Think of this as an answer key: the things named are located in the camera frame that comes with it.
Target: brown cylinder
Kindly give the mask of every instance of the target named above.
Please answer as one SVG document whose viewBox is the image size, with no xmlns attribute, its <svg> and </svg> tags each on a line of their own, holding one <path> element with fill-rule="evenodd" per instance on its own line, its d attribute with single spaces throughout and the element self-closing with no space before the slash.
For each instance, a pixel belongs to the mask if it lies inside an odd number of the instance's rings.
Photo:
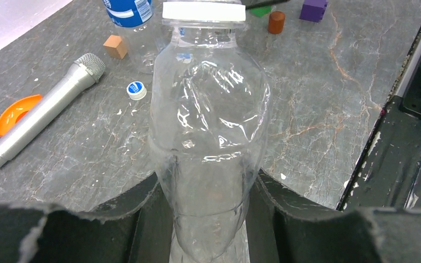
<svg viewBox="0 0 421 263">
<path fill-rule="evenodd" d="M 269 16 L 269 32 L 272 34 L 280 34 L 285 24 L 285 14 L 280 11 L 272 12 Z"/>
</svg>

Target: white wall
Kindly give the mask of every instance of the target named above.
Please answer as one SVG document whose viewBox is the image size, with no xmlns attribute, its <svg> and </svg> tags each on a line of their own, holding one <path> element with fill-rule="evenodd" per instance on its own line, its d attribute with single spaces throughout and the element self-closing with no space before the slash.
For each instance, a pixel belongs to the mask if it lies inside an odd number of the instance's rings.
<svg viewBox="0 0 421 263">
<path fill-rule="evenodd" d="M 72 0 L 0 0 L 0 50 Z"/>
</svg>

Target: white lid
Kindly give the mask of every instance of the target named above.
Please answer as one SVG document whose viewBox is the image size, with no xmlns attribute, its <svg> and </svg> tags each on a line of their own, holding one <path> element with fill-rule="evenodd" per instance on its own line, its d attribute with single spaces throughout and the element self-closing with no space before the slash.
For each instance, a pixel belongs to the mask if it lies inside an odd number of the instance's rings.
<svg viewBox="0 0 421 263">
<path fill-rule="evenodd" d="M 140 100 L 146 96 L 146 87 L 142 82 L 134 81 L 127 86 L 127 93 L 130 99 Z"/>
<path fill-rule="evenodd" d="M 217 2 L 164 2 L 162 18 L 187 21 L 244 22 L 245 6 Z"/>
</svg>

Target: water bottle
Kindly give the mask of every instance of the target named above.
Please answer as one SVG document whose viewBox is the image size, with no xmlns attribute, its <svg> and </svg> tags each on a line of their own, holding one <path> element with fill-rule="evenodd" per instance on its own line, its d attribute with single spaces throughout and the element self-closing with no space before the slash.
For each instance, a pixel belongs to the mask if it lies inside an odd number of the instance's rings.
<svg viewBox="0 0 421 263">
<path fill-rule="evenodd" d="M 150 156 L 178 244 L 200 263 L 227 262 L 267 144 L 268 80 L 236 43 L 245 19 L 239 0 L 163 4 L 174 29 L 154 65 Z"/>
<path fill-rule="evenodd" d="M 137 70 L 152 74 L 154 60 L 165 46 L 160 25 L 151 22 L 151 0 L 103 0 L 107 14 L 128 49 Z"/>
</svg>

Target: green block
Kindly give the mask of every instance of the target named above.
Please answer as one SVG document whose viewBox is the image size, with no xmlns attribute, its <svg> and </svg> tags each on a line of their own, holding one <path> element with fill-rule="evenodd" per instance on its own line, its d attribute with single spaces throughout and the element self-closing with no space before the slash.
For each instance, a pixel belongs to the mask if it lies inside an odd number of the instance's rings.
<svg viewBox="0 0 421 263">
<path fill-rule="evenodd" d="M 251 10 L 251 13 L 253 13 L 255 16 L 257 16 L 258 18 L 263 17 L 264 15 L 268 14 L 272 12 L 272 7 L 268 6 L 268 7 L 259 7 L 259 8 L 254 8 Z"/>
</svg>

